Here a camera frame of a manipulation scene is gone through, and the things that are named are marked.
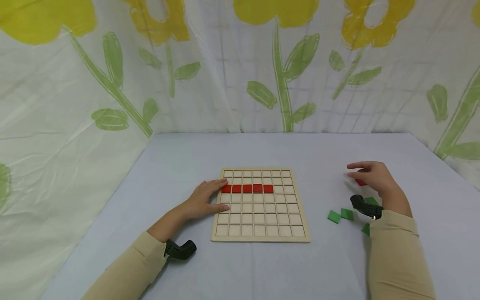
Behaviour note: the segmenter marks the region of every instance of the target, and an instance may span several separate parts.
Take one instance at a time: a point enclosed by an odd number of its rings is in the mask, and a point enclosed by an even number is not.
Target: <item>table surface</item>
[[[209,216],[176,238],[193,240],[196,254],[169,262],[143,299],[366,299],[366,220],[327,220],[354,193],[374,195],[344,175],[359,160],[385,162],[407,194],[438,299],[480,299],[480,193],[413,136],[183,133],[152,139],[42,299],[79,299],[198,183],[225,167],[254,166],[293,169],[311,243],[211,242]]]

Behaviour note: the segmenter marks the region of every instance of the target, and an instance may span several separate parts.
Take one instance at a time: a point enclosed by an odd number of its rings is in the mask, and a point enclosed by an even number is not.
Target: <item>green block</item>
[[[375,200],[375,198],[373,197],[367,197],[365,198],[365,202],[368,203],[368,204],[375,204],[375,205],[378,205],[378,202]]]
[[[342,215],[342,218],[353,221],[353,211],[347,208],[342,208],[340,214]]]
[[[331,210],[330,213],[328,214],[328,219],[337,224],[340,222],[341,218],[342,217],[338,213],[334,212],[333,210]]]
[[[370,224],[367,223],[363,225],[363,228],[361,229],[361,231],[366,235],[370,236]]]

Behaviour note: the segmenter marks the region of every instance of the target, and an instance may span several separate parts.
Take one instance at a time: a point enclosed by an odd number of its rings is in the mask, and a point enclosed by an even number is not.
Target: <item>red tile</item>
[[[241,192],[241,184],[232,185],[232,192]]]
[[[361,179],[355,179],[355,181],[359,184],[359,186],[364,186],[364,185],[367,185],[367,183],[365,183],[363,180]]]
[[[230,193],[231,190],[232,190],[232,186],[226,185],[222,188],[222,193]]]
[[[251,184],[244,184],[243,185],[243,192],[252,192],[252,185]]]
[[[273,185],[270,185],[270,184],[264,185],[264,192],[265,193],[272,193],[273,192]]]
[[[262,185],[261,184],[254,184],[253,185],[253,192],[262,192]]]

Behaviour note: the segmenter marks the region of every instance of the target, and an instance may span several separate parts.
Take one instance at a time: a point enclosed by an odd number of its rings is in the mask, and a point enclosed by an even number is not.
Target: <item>red row of tiles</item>
[[[241,193],[243,192],[257,192],[257,193],[273,193],[273,185],[271,184],[234,184],[226,185],[222,188],[222,193]]]

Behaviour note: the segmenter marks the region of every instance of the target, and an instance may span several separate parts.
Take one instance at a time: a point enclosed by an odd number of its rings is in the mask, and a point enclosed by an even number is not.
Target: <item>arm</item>
[[[372,300],[435,300],[432,279],[408,199],[384,163],[359,162],[348,175],[364,180],[382,198],[382,218],[370,227]]]
[[[165,242],[185,221],[226,211],[228,205],[209,204],[226,180],[202,182],[190,198],[166,213],[125,250],[93,283],[83,300],[136,300],[165,265]]]

